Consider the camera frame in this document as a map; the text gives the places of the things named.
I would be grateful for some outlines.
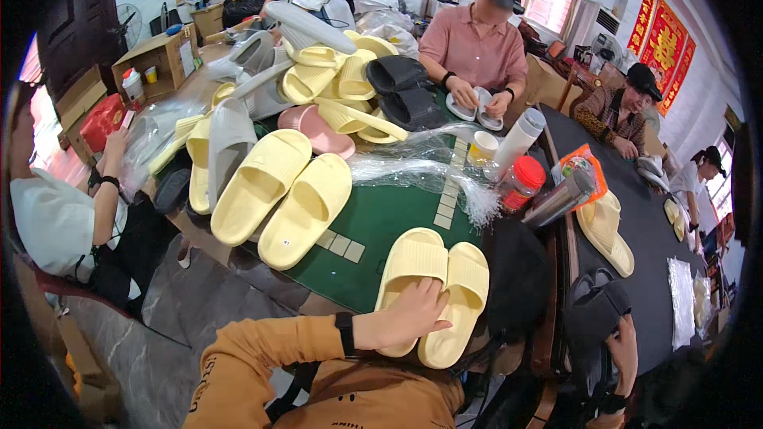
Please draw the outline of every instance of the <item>gold chinese character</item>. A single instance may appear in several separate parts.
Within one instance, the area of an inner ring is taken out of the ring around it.
[[[670,33],[670,29],[665,27],[657,37],[657,43],[649,40],[649,45],[655,50],[655,60],[660,63],[663,70],[668,70],[675,65],[673,55],[675,54],[676,44],[678,37],[674,33]]]

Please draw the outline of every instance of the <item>dark wooden door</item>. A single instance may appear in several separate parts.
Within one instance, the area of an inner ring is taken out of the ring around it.
[[[37,30],[40,62],[53,102],[93,65],[110,93],[116,93],[111,65],[121,56],[115,0],[56,0]]]

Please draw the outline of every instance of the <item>red poster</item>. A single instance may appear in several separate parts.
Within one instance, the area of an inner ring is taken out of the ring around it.
[[[635,19],[633,33],[630,34],[628,48],[635,52],[635,56],[641,55],[644,48],[646,34],[649,31],[649,24],[652,23],[652,15],[655,11],[655,0],[642,0],[639,16]]]
[[[694,40],[691,36],[688,37],[688,40],[686,41],[686,50],[681,57],[673,81],[670,87],[668,87],[667,92],[662,92],[664,99],[657,108],[661,115],[665,116],[668,114],[668,110],[670,110],[670,107],[673,105],[673,101],[675,100],[676,95],[678,95],[678,91],[681,90],[681,85],[684,82],[684,78],[686,78],[686,73],[689,71],[689,65],[691,65],[694,50],[696,49],[697,45],[694,43]]]
[[[657,88],[663,92],[673,79],[688,38],[686,27],[664,0],[657,0],[655,19],[644,43],[641,63],[655,74]]]

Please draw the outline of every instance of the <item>air vent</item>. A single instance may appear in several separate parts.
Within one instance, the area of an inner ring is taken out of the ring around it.
[[[604,9],[599,9],[599,16],[596,17],[596,23],[600,24],[612,35],[617,35],[617,29],[620,27],[620,21],[614,15],[607,13]]]

